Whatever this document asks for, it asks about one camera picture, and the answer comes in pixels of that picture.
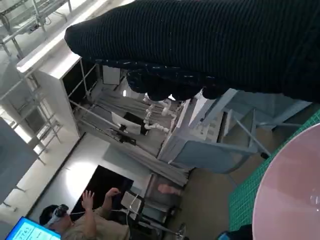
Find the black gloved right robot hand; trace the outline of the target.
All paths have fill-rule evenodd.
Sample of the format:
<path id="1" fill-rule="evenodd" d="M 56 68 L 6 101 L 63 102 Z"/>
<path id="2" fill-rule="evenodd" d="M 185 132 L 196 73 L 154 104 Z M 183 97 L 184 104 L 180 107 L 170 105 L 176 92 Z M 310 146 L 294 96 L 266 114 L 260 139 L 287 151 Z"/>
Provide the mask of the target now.
<path id="1" fill-rule="evenodd" d="M 320 101 L 317 0 L 136 0 L 68 27 L 83 59 L 154 101 L 227 90 Z"/>

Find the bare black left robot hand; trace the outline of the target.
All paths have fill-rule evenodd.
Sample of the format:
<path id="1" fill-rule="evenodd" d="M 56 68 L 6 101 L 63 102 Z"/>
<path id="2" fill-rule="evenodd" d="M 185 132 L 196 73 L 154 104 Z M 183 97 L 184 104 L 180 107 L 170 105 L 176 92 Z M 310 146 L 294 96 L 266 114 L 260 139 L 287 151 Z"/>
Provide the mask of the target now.
<path id="1" fill-rule="evenodd" d="M 242 225 L 238 230 L 224 231 L 218 237 L 217 240 L 252 240 L 252 225 Z"/>

